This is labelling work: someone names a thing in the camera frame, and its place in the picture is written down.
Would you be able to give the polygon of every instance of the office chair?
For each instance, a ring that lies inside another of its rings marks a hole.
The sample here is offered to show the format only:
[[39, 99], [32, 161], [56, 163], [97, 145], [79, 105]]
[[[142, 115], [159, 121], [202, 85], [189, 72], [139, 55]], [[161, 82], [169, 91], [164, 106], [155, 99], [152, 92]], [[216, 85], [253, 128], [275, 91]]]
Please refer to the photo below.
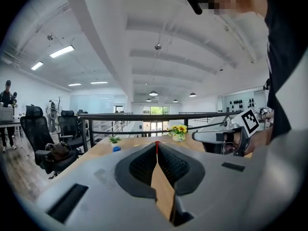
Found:
[[78, 158], [78, 151], [72, 149], [70, 156], [60, 162], [48, 160], [51, 157], [51, 151], [46, 151], [45, 146], [48, 143], [54, 144], [54, 142], [49, 134], [46, 117], [43, 116], [40, 107], [26, 106], [26, 115], [20, 118], [20, 124], [34, 150], [35, 163], [47, 174], [55, 172], [49, 179], [57, 176], [59, 172], [65, 170]]
[[79, 148], [83, 146], [83, 140], [80, 132], [78, 132], [78, 117], [74, 114], [72, 110], [63, 110], [61, 111], [61, 116], [58, 117], [58, 123], [61, 128], [61, 132], [58, 132], [59, 140], [63, 136], [71, 136], [66, 143], [72, 148]]

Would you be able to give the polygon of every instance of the wooden floor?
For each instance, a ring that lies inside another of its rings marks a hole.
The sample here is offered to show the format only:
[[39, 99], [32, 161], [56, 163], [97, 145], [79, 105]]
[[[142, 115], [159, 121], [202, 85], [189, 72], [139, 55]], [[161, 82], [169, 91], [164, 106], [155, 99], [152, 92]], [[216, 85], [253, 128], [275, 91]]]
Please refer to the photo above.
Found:
[[[53, 173], [47, 175], [44, 169], [35, 164], [34, 152], [28, 139], [25, 136], [22, 137], [23, 147], [20, 148], [18, 135], [15, 134], [16, 137], [13, 140], [14, 145], [17, 146], [16, 150], [8, 146], [6, 152], [3, 153], [2, 140], [0, 139], [2, 170], [5, 171], [14, 191], [19, 196], [33, 202], [51, 181], [48, 177], [52, 176]], [[51, 137], [55, 143], [59, 141], [56, 133], [52, 134]]]

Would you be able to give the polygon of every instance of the black rubber pad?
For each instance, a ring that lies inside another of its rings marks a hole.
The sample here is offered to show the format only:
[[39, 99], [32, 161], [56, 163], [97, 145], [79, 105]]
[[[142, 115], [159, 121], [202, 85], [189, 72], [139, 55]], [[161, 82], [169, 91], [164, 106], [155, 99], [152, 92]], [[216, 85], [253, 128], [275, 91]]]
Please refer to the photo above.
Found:
[[47, 214], [64, 223], [87, 190], [87, 186], [75, 184]]

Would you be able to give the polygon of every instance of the person's hand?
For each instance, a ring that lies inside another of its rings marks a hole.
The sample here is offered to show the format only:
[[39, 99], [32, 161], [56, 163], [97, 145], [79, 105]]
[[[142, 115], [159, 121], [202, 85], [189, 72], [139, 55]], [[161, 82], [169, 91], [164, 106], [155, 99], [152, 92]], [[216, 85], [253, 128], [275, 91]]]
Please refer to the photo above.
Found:
[[[246, 148], [244, 154], [250, 154], [252, 153], [257, 147], [264, 146], [270, 143], [272, 133], [272, 127], [263, 131], [256, 132], [253, 136], [250, 138], [250, 142], [248, 147]], [[241, 134], [234, 133], [234, 140], [233, 144], [226, 144], [226, 151], [234, 151], [237, 150], [240, 146], [241, 142]]]
[[267, 131], [258, 131], [250, 138], [250, 142], [246, 150], [244, 151], [244, 154], [250, 154], [252, 153], [257, 147], [267, 145]]

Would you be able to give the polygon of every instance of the wooden desk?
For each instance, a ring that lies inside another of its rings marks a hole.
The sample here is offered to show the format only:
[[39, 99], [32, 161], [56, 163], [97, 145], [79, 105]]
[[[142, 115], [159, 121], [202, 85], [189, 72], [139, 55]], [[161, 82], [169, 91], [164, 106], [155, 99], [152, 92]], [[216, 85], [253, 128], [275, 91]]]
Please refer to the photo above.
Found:
[[[142, 145], [155, 141], [166, 142], [167, 144], [176, 144], [178, 146], [205, 153], [202, 143], [194, 141], [188, 134], [186, 134], [186, 140], [182, 142], [175, 142], [170, 136], [159, 136], [146, 138], [123, 138], [122, 141], [119, 142], [119, 145], [121, 146], [121, 150], [126, 150], [134, 147], [134, 145]], [[93, 148], [91, 148], [88, 152], [86, 152], [83, 156], [81, 156], [76, 162], [70, 165], [59, 176], [53, 179], [51, 184], [57, 180], [60, 180], [63, 176], [65, 176], [71, 170], [74, 170], [74, 168], [79, 166], [81, 163], [110, 153], [112, 153], [112, 147], [109, 142], [109, 138], [106, 137]], [[156, 167], [153, 171], [151, 187], [156, 190], [157, 207], [166, 216], [166, 218], [169, 219], [173, 204], [174, 190], [158, 164], [156, 164]]]

